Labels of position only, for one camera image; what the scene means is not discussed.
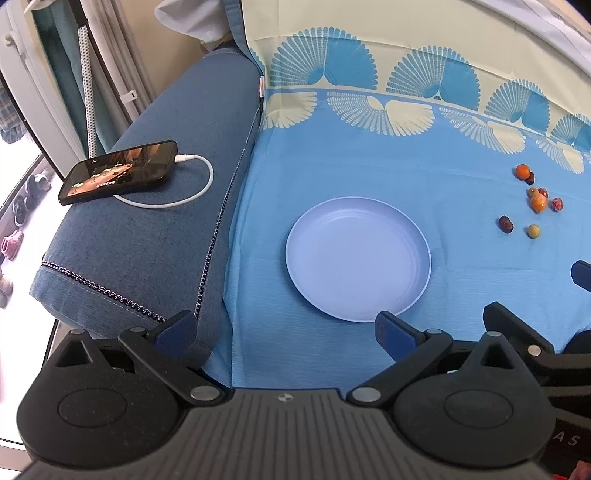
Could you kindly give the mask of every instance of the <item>white charging cable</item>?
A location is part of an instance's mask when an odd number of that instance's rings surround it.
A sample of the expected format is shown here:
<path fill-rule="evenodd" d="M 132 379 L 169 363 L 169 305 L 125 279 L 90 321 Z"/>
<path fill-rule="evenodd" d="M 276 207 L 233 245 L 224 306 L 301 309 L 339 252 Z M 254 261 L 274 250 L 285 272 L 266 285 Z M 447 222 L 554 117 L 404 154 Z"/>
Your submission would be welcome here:
<path fill-rule="evenodd" d="M 95 103 L 92 91 L 92 73 L 90 71 L 90 40 L 88 37 L 88 30 L 87 27 L 80 27 L 78 30 L 78 41 L 80 43 L 80 62 L 82 64 L 82 85 L 84 87 L 84 103 L 86 106 L 86 129 L 88 132 L 88 156 L 89 158 L 93 158 L 96 156 L 96 125 L 95 125 Z M 179 163 L 187 160 L 198 159 L 207 165 L 209 169 L 209 180 L 207 181 L 207 185 L 204 188 L 197 192 L 195 195 L 192 195 L 184 200 L 179 200 L 178 202 L 171 202 L 171 203 L 160 203 L 160 204 L 152 204 L 152 203 L 139 203 L 134 202 L 132 200 L 128 200 L 123 198 L 121 195 L 113 195 L 117 200 L 120 200 L 128 205 L 133 205 L 134 207 L 139 208 L 150 208 L 150 209 L 162 209 L 162 208 L 170 208 L 170 207 L 177 207 L 179 205 L 183 205 L 188 202 L 192 202 L 195 199 L 198 199 L 201 195 L 209 190 L 209 187 L 213 183 L 213 167 L 212 164 L 209 162 L 208 159 L 202 157 L 201 155 L 177 155 L 174 157 L 174 162 Z"/>
<path fill-rule="evenodd" d="M 201 155 L 177 155 L 176 157 L 174 157 L 174 162 L 179 163 L 179 162 L 183 162 L 186 160 L 193 160 L 193 159 L 201 160 L 202 162 L 205 163 L 205 165 L 207 165 L 207 167 L 209 169 L 209 180 L 207 181 L 207 185 L 205 185 L 201 189 L 201 191 L 197 192 L 195 195 L 185 198 L 184 200 L 179 200 L 178 202 L 160 203 L 160 204 L 156 204 L 156 205 L 153 205 L 152 203 L 133 202 L 132 200 L 125 199 L 120 195 L 113 195 L 113 197 L 115 197 L 117 200 L 121 200 L 122 202 L 127 203 L 128 205 L 133 205 L 134 207 L 152 208 L 152 209 L 177 207 L 179 205 L 183 205 L 185 203 L 192 202 L 193 200 L 198 199 L 206 191 L 208 191 L 209 187 L 212 186 L 212 183 L 213 183 L 213 167 L 212 167 L 212 164 L 209 162 L 209 160 L 206 159 L 205 157 L 202 157 Z"/>

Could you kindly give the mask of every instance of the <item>dried fruit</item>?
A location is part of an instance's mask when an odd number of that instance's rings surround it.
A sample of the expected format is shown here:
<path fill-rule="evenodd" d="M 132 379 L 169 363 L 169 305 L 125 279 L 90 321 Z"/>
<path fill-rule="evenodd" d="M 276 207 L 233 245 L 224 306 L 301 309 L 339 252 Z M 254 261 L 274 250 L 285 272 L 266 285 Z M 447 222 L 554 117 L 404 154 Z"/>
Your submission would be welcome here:
<path fill-rule="evenodd" d="M 499 226 L 505 233 L 511 233 L 513 231 L 513 224 L 507 215 L 503 215 L 501 218 L 499 218 Z"/>
<path fill-rule="evenodd" d="M 530 176 L 530 173 L 530 168 L 523 163 L 521 165 L 517 165 L 515 168 L 515 176 L 520 180 L 525 180 Z"/>
<path fill-rule="evenodd" d="M 548 200 L 541 193 L 537 193 L 531 198 L 530 203 L 534 211 L 540 213 L 543 212 L 546 205 L 548 205 Z"/>
<path fill-rule="evenodd" d="M 538 238 L 540 236 L 540 227 L 537 225 L 530 225 L 527 228 L 527 234 L 532 238 Z"/>
<path fill-rule="evenodd" d="M 564 208 L 564 202 L 562 201 L 562 198 L 556 197 L 552 200 L 550 206 L 552 207 L 552 210 L 554 210 L 555 212 L 559 212 L 562 210 L 562 208 Z"/>

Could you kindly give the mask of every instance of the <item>floor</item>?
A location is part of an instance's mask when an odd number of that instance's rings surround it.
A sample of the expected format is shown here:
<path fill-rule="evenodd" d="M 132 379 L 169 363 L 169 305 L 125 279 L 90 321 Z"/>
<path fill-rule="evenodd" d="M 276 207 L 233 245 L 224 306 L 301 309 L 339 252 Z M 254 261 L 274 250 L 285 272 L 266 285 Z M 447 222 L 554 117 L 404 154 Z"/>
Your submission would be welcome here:
<path fill-rule="evenodd" d="M 20 472 L 15 472 L 14 470 L 6 470 L 4 468 L 0 468 L 0 480 L 12 480 L 19 473 Z"/>
<path fill-rule="evenodd" d="M 0 439 L 12 442 L 21 441 L 17 408 L 41 369 L 54 324 L 53 316 L 29 295 L 29 287 L 67 212 L 57 201 L 60 186 L 61 180 L 54 176 L 51 190 L 22 229 L 24 240 L 17 256 L 2 264 L 3 274 L 14 282 L 14 292 L 6 309 L 0 310 Z"/>
<path fill-rule="evenodd" d="M 10 145 L 0 140 L 0 204 L 40 153 L 28 135 Z"/>

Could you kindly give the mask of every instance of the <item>phone screen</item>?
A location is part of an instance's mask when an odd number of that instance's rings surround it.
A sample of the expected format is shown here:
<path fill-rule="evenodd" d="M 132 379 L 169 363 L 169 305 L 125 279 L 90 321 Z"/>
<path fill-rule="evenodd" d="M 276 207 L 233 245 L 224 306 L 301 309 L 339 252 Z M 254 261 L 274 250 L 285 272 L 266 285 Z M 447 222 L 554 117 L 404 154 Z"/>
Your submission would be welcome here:
<path fill-rule="evenodd" d="M 145 187 L 168 173 L 176 154 L 176 143 L 169 141 L 81 161 L 66 177 L 59 200 L 66 205 L 78 200 L 129 192 L 134 186 L 138 189 Z"/>

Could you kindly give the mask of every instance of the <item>small orange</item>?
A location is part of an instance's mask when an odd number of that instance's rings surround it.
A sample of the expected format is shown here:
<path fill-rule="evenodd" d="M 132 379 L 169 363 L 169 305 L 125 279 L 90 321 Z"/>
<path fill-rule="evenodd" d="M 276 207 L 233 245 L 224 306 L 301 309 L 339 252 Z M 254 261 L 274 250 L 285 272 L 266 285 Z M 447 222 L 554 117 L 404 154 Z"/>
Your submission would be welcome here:
<path fill-rule="evenodd" d="M 530 174 L 530 168 L 523 163 L 521 165 L 517 165 L 515 168 L 515 176 L 520 180 L 527 180 Z"/>
<path fill-rule="evenodd" d="M 543 212 L 546 205 L 548 205 L 548 199 L 541 193 L 537 193 L 531 198 L 530 203 L 534 211 L 540 213 Z"/>

